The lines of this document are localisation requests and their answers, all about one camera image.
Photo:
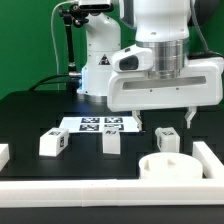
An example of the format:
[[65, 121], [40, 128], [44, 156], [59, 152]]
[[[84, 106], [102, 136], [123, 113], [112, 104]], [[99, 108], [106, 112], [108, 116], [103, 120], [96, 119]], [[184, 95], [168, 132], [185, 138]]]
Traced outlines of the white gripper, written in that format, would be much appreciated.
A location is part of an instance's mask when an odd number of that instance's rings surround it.
[[223, 97], [220, 57], [190, 60], [180, 76], [162, 79], [144, 72], [113, 72], [108, 85], [107, 105], [111, 111], [132, 111], [137, 128], [142, 131], [140, 111], [189, 107], [186, 126], [197, 113], [196, 106], [217, 105]]

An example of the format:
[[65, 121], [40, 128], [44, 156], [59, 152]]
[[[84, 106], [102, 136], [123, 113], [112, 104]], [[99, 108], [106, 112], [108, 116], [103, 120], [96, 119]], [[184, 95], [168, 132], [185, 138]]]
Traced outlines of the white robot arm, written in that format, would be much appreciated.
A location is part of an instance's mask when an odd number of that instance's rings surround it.
[[222, 97], [224, 58], [207, 50], [188, 54], [188, 24], [197, 24], [199, 0], [119, 0], [120, 18], [136, 30], [135, 43], [120, 47], [120, 27], [103, 11], [111, 0], [81, 0], [87, 11], [87, 63], [80, 92], [104, 98], [113, 112], [130, 111], [142, 126], [142, 110], [186, 108], [190, 122], [199, 106]]

